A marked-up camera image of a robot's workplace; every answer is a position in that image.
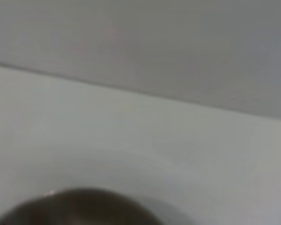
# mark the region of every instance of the gray wall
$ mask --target gray wall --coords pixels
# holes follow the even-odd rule
[[[76,186],[167,225],[281,225],[281,121],[0,68],[0,213]]]
[[[281,0],[0,0],[0,62],[281,118]]]

